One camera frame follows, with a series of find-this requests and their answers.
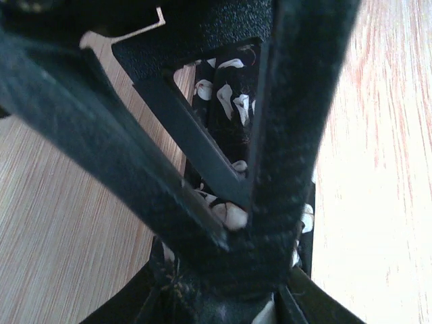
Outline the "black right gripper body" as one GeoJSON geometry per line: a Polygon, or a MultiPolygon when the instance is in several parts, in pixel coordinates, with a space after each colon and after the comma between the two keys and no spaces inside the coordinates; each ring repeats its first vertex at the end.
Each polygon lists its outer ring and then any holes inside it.
{"type": "Polygon", "coordinates": [[[150,48],[214,51],[249,39],[269,38],[273,1],[2,1],[1,50],[75,51],[87,32],[107,38],[139,36],[150,48]]]}

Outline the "black white patterned tie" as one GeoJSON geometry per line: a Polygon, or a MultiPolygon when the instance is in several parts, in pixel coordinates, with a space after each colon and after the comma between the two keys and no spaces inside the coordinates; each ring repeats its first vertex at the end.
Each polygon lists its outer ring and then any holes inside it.
{"type": "MultiPolygon", "coordinates": [[[[215,139],[223,154],[241,178],[247,174],[247,154],[252,132],[256,83],[259,76],[259,45],[247,45],[218,55],[216,58],[200,59],[191,66],[195,68],[191,110],[215,139]]],[[[246,214],[237,213],[233,204],[215,196],[205,181],[186,161],[185,179],[206,200],[210,208],[238,230],[246,224],[246,214]]],[[[293,267],[311,276],[313,251],[313,226],[315,207],[315,179],[312,178],[301,218],[302,232],[292,254],[293,267]]],[[[276,319],[276,301],[272,295],[265,307],[251,323],[282,323],[276,319]]]]}

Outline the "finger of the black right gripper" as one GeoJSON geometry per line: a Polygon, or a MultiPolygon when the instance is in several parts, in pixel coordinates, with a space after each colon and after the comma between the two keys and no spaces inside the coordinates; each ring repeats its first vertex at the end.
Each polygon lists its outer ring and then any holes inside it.
{"type": "Polygon", "coordinates": [[[236,45],[265,48],[257,82],[252,165],[235,180],[209,134],[186,115],[182,126],[198,134],[194,160],[220,197],[252,216],[225,244],[202,234],[166,239],[204,280],[283,280],[306,188],[317,158],[357,1],[189,1],[163,7],[165,24],[119,41],[113,54],[144,102],[159,114],[186,102],[162,79],[169,66],[210,57],[236,45]]]}
{"type": "Polygon", "coordinates": [[[94,52],[1,32],[1,106],[106,186],[176,252],[228,234],[114,91],[94,52]]]}

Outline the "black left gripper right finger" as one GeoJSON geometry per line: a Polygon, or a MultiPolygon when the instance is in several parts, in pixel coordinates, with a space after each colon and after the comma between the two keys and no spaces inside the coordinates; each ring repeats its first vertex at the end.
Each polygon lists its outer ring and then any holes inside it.
{"type": "Polygon", "coordinates": [[[299,267],[276,294],[278,323],[363,324],[364,321],[325,293],[299,267]]]}

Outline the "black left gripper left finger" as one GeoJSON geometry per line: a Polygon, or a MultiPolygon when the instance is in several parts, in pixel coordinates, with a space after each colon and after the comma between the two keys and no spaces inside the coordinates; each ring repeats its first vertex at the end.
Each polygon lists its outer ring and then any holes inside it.
{"type": "Polygon", "coordinates": [[[81,323],[161,323],[159,291],[148,263],[81,323]]]}

